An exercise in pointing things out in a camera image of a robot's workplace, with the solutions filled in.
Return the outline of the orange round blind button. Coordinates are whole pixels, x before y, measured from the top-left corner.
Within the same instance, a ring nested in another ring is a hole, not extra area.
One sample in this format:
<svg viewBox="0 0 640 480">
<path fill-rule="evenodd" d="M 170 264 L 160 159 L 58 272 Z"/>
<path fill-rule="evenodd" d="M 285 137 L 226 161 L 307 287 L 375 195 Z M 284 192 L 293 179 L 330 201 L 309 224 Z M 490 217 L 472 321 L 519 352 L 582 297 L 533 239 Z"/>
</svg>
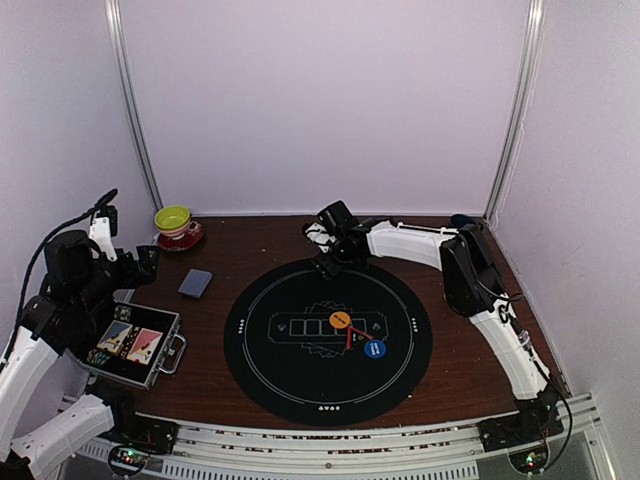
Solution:
<svg viewBox="0 0 640 480">
<path fill-rule="evenodd" d="M 344 311 L 335 311 L 329 316 L 329 323 L 336 330 L 343 330 L 351 325 L 352 319 L 351 316 Z"/>
</svg>

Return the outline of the red black triangle marker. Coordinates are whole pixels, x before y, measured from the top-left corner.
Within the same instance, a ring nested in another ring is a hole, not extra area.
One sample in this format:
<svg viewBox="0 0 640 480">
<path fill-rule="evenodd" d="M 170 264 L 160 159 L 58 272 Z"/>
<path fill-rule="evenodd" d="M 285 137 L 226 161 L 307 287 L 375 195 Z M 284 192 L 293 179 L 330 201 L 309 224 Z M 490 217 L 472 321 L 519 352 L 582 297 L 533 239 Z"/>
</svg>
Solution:
<svg viewBox="0 0 640 480">
<path fill-rule="evenodd" d="M 349 326 L 346 329 L 347 341 L 346 341 L 346 350 L 351 351 L 356 348 L 357 345 L 369 342 L 373 340 L 374 337 L 361 331 L 352 326 Z"/>
</svg>

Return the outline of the blue round blind button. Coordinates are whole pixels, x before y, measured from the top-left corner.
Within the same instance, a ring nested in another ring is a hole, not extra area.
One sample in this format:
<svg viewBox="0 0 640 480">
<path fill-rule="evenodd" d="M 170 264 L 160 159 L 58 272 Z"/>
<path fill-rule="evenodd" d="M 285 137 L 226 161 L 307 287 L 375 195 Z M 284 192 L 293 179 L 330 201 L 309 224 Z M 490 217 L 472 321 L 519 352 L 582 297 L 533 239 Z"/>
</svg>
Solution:
<svg viewBox="0 0 640 480">
<path fill-rule="evenodd" d="M 364 345 L 364 353 L 371 359 L 379 359 L 386 355 L 386 344 L 378 339 L 371 339 Z"/>
</svg>

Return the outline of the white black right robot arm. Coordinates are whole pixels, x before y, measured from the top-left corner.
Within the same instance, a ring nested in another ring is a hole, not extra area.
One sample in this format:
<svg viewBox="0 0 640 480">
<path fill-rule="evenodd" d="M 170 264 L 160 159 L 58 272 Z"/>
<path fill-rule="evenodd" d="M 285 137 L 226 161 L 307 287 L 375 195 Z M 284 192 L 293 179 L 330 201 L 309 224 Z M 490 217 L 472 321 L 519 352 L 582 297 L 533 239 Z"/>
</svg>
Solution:
<svg viewBox="0 0 640 480">
<path fill-rule="evenodd" d="M 304 234 L 320 250 L 314 263 L 330 279 L 371 257 L 394 258 L 433 267 L 442 274 L 450 309 L 480 331 L 504 369 L 518 410 L 505 430 L 530 442 L 562 424 L 562 393 L 521 326 L 502 283 L 482 226 L 454 215 L 446 227 L 423 227 L 390 218 L 356 218 L 343 201 L 317 215 Z"/>
</svg>

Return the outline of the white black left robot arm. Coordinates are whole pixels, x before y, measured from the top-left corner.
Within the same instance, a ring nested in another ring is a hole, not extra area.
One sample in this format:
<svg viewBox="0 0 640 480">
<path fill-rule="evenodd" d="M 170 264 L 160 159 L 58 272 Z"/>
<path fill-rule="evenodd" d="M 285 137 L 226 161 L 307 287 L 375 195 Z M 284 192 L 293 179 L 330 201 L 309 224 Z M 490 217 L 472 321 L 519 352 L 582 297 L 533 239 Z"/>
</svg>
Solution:
<svg viewBox="0 0 640 480">
<path fill-rule="evenodd" d="M 160 250 L 116 249 L 109 235 L 52 231 L 38 245 L 47 272 L 37 295 L 21 299 L 1 361 L 1 476 L 44 479 L 95 437 L 110 432 L 123 444 L 153 440 L 136 415 L 132 395 L 95 383 L 66 412 L 17 436 L 20 417 L 36 387 L 66 352 L 95 346 L 113 319 L 113 294 L 152 284 Z"/>
</svg>

